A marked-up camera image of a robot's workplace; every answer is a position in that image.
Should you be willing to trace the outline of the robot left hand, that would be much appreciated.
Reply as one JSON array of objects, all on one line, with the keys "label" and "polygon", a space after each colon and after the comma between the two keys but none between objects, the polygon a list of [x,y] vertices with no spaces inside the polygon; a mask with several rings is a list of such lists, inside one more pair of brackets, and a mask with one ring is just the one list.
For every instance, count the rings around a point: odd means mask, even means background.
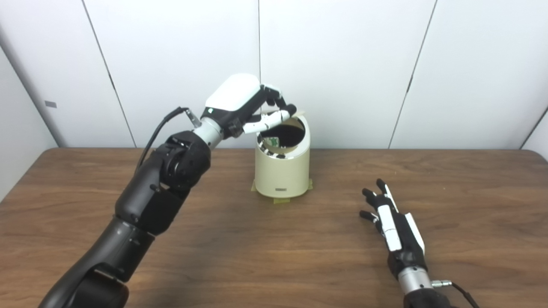
[{"label": "robot left hand", "polygon": [[201,120],[215,123],[223,139],[272,129],[297,111],[280,89],[265,85],[252,74],[229,76],[205,102]]}]

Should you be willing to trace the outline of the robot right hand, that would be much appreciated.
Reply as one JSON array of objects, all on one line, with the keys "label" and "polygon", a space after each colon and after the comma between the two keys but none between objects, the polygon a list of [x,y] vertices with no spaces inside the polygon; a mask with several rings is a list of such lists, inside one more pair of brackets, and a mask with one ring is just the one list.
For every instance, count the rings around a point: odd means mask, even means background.
[{"label": "robot right hand", "polygon": [[362,195],[374,212],[360,210],[361,218],[371,222],[385,240],[389,254],[387,264],[390,273],[398,278],[406,268],[427,270],[425,247],[422,236],[411,213],[399,212],[388,184],[378,178],[379,194],[364,188]]}]

